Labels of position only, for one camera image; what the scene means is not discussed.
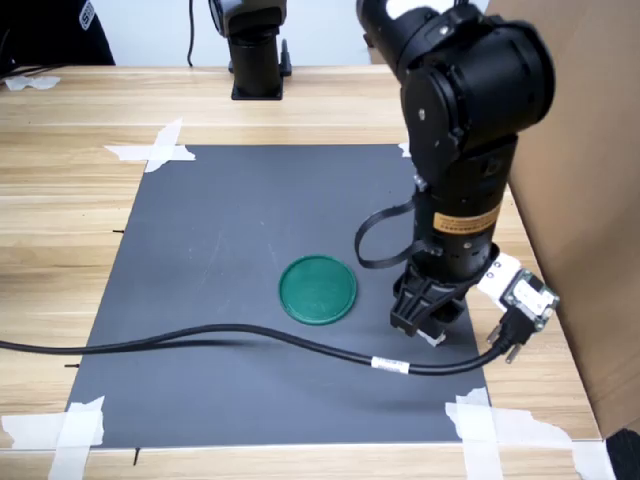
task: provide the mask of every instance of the wooden table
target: wooden table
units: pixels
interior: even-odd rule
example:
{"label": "wooden table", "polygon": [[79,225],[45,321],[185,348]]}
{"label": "wooden table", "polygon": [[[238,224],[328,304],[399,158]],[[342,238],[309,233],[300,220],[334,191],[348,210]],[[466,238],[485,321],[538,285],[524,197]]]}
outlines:
{"label": "wooden table", "polygon": [[[144,165],[103,145],[152,144],[182,117],[180,144],[406,141],[398,85],[384,66],[299,68],[282,102],[232,102],[222,69],[67,68],[53,89],[0,88],[0,338],[84,345]],[[538,271],[506,193],[495,241]],[[479,345],[499,311],[472,290]],[[0,415],[62,412],[79,357],[0,351]],[[508,366],[484,369],[493,405],[530,410],[574,440],[597,439],[589,402],[554,318]],[[11,445],[0,432],[0,447]],[[0,478],[46,478],[52,453],[0,454]],[[461,444],[92,451],[87,479],[463,479]],[[576,479],[567,450],[501,447],[505,478]]]}

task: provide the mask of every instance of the black strap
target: black strap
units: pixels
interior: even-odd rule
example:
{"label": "black strap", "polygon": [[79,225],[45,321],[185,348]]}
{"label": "black strap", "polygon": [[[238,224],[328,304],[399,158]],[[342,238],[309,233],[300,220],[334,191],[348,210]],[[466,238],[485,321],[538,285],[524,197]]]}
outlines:
{"label": "black strap", "polygon": [[414,199],[411,198],[407,203],[403,203],[402,205],[396,205],[394,207],[385,208],[384,210],[380,210],[379,212],[374,213],[369,218],[367,218],[360,228],[356,232],[354,246],[356,249],[356,256],[358,257],[358,262],[364,268],[371,269],[379,269],[379,268],[389,268],[397,265],[399,263],[404,262],[412,255],[420,252],[427,252],[431,255],[435,255],[439,257],[442,255],[442,248],[432,245],[425,240],[416,240],[407,248],[405,248],[402,252],[393,257],[384,258],[381,260],[365,260],[360,256],[360,243],[362,243],[362,239],[365,234],[371,230],[375,225],[380,223],[382,220],[392,217],[399,217],[407,212],[410,212],[416,208],[416,204]]}

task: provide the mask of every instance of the green plastic disc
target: green plastic disc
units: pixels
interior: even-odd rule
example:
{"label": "green plastic disc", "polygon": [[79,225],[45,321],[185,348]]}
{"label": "green plastic disc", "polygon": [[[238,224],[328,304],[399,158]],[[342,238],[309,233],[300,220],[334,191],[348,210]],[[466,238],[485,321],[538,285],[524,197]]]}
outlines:
{"label": "green plastic disc", "polygon": [[326,255],[293,262],[280,277],[280,303],[305,325],[328,325],[344,317],[356,300],[358,286],[349,267]]}

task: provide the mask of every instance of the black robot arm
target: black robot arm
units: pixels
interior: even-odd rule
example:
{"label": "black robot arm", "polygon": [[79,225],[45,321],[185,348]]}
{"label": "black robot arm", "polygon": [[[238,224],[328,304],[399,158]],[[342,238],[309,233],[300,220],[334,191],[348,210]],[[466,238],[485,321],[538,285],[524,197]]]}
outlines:
{"label": "black robot arm", "polygon": [[234,100],[281,100],[291,75],[287,43],[278,60],[276,37],[287,17],[286,0],[208,0],[216,29],[229,42]]}
{"label": "black robot arm", "polygon": [[[531,25],[462,2],[442,14],[426,6],[398,12],[392,2],[357,2],[362,26],[401,84],[417,172],[404,208],[415,210],[414,244],[394,257],[407,266],[394,286],[391,323],[437,343],[496,260],[492,237],[517,133],[549,111],[554,71]],[[359,259],[364,233],[394,213],[376,215],[356,236]]]}

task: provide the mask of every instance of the black cable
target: black cable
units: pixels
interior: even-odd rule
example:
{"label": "black cable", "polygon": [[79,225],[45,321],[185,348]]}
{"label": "black cable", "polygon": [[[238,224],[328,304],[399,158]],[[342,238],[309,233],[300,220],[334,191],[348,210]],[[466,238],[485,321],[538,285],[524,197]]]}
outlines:
{"label": "black cable", "polygon": [[[259,335],[262,337],[268,337],[274,340],[278,340],[299,348],[303,348],[305,350],[310,350],[312,352],[327,355],[329,357],[339,358],[341,360],[345,360],[351,363],[357,363],[360,365],[371,366],[374,359],[374,357],[370,355],[363,355],[349,350],[343,350],[341,348],[324,345],[322,343],[316,343],[305,338],[291,335],[289,333],[274,330],[272,328],[247,324],[202,325],[199,327],[177,330],[175,332],[168,332],[162,335],[156,335],[154,337],[149,337],[141,340],[99,345],[94,347],[56,348],[0,341],[0,348],[18,352],[39,353],[45,355],[96,355],[105,353],[139,352],[144,350],[155,350],[158,348],[163,348],[165,345],[171,345],[171,343],[165,344],[164,342],[204,333],[249,333],[253,335]],[[483,365],[491,362],[495,358],[505,353],[509,347],[510,345],[508,345],[507,342],[498,339],[498,341],[495,342],[487,352],[478,357],[464,362],[449,365],[411,364],[408,365],[408,373],[422,376],[442,376],[468,372],[469,370],[482,367]]]}
{"label": "black cable", "polygon": [[190,67],[193,67],[193,63],[191,63],[191,54],[193,53],[193,42],[195,39],[195,25],[193,21],[193,0],[189,0],[189,28],[190,28],[190,38],[189,38],[189,53],[187,53],[187,63]]}

